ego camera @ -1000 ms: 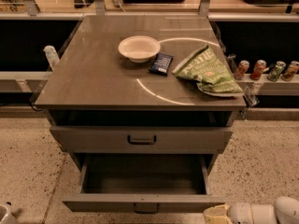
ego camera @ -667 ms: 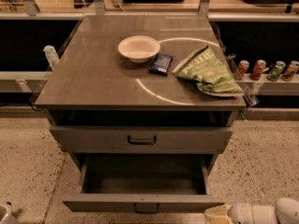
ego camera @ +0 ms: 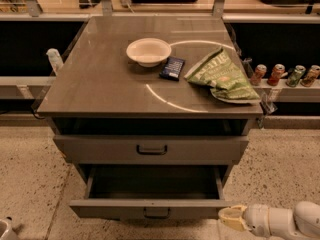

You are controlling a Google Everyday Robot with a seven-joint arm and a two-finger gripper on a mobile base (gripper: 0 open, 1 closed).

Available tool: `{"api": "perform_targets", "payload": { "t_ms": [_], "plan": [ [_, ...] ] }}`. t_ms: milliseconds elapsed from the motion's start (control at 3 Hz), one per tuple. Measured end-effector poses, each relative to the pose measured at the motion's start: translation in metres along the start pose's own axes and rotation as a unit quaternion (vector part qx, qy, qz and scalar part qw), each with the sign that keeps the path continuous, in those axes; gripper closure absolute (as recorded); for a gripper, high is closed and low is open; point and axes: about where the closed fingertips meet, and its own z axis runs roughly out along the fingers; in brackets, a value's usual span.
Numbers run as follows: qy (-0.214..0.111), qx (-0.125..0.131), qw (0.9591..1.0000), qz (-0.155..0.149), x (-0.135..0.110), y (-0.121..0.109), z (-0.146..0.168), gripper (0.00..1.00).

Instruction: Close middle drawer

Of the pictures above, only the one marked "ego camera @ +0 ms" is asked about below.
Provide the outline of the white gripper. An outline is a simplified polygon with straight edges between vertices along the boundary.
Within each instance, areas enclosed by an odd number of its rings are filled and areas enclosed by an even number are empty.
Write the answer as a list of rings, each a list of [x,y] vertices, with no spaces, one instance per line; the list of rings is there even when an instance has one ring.
[[[221,222],[236,231],[249,231],[258,237],[270,237],[269,207],[262,204],[253,204],[248,207],[235,205],[223,208],[218,213]]]

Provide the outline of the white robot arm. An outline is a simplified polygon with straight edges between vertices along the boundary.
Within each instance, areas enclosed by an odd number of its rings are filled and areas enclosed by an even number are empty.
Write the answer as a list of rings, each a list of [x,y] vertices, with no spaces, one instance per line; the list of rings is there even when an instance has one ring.
[[[301,201],[293,209],[235,205],[221,209],[218,216],[225,226],[257,237],[320,240],[320,206],[309,201]]]

